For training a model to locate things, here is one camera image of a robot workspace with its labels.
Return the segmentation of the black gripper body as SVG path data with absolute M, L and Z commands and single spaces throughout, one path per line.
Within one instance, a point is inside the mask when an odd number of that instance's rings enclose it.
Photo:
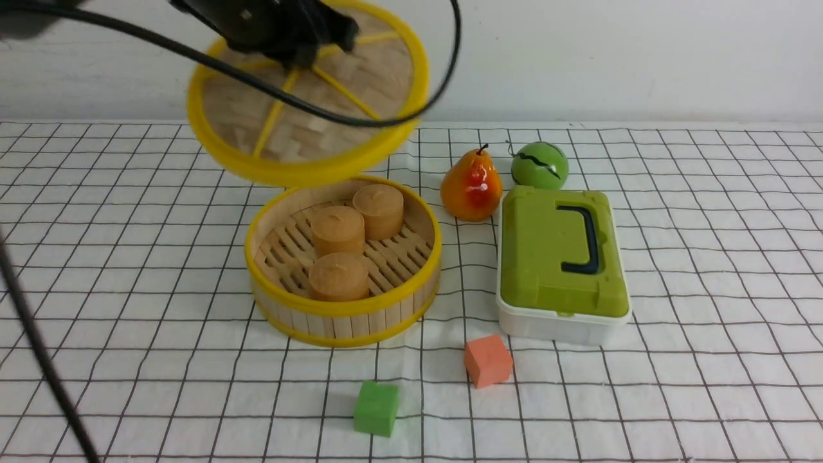
M 258 53 L 285 68 L 310 68 L 325 45 L 354 49 L 361 29 L 353 17 L 322 1 L 172 1 L 209 26 L 228 47 Z

